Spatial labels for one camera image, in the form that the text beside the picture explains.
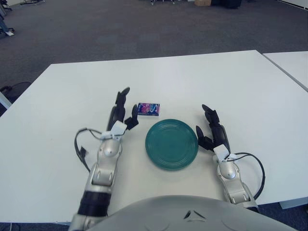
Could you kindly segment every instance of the gray carpet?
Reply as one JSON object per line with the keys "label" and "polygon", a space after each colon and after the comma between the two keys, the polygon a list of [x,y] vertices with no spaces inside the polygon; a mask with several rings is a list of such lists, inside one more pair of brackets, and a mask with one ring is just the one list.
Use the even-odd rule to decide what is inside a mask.
{"label": "gray carpet", "polygon": [[193,2],[46,0],[16,6],[0,35],[0,86],[34,81],[52,63],[147,58],[256,49],[308,50],[308,12],[277,2],[236,10]]}

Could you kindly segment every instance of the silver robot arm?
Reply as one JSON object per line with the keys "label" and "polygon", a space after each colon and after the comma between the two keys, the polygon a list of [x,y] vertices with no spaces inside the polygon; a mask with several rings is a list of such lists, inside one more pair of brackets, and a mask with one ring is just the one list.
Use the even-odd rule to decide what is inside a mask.
{"label": "silver robot arm", "polygon": [[225,128],[219,123],[219,117],[216,110],[212,110],[206,105],[202,105],[205,111],[205,117],[209,122],[213,140],[203,135],[202,130],[196,126],[198,143],[201,147],[211,150],[215,153],[214,162],[217,163],[217,175],[224,187],[224,194],[228,202],[235,205],[240,205],[253,211],[258,211],[255,198],[263,190],[265,174],[263,166],[260,164],[263,172],[261,188],[257,196],[253,196],[245,183],[242,182],[241,172],[238,166],[234,163],[236,155],[231,154],[229,141]]}
{"label": "silver robot arm", "polygon": [[214,148],[213,160],[218,164],[217,175],[224,187],[227,202],[257,211],[258,206],[249,188],[242,182],[239,167],[232,161],[235,156],[230,155],[224,144]]}
{"label": "silver robot arm", "polygon": [[97,162],[90,170],[79,210],[72,219],[69,231],[88,230],[108,217],[107,209],[116,178],[117,162],[122,153],[121,138],[127,129],[138,125],[137,105],[133,107],[132,117],[124,121],[124,103],[128,92],[129,88],[118,92],[107,131],[100,137],[102,143],[97,151]]}

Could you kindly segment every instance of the metal joint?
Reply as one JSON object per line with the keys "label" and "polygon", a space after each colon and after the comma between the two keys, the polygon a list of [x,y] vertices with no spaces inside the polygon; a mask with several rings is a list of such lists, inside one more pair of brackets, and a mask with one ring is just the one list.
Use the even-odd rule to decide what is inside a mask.
{"label": "metal joint", "polygon": [[121,152],[120,140],[108,139],[101,143],[97,152],[97,164],[92,184],[109,187],[113,185],[117,170],[117,160]]}

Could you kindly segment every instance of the purple box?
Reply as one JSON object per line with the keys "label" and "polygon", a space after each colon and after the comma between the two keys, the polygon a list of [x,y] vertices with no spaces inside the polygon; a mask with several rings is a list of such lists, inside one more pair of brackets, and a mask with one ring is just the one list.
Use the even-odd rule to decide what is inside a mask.
{"label": "purple box", "polygon": [[159,116],[159,103],[139,103],[138,114],[142,116]]}

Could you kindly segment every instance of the small box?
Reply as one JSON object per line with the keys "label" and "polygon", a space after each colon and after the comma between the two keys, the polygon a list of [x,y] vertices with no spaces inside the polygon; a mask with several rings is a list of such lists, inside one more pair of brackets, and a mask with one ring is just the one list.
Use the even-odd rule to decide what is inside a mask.
{"label": "small box", "polygon": [[210,6],[212,0],[194,0],[196,6]]}
{"label": "small box", "polygon": [[142,116],[159,116],[159,103],[139,103],[138,114]]}

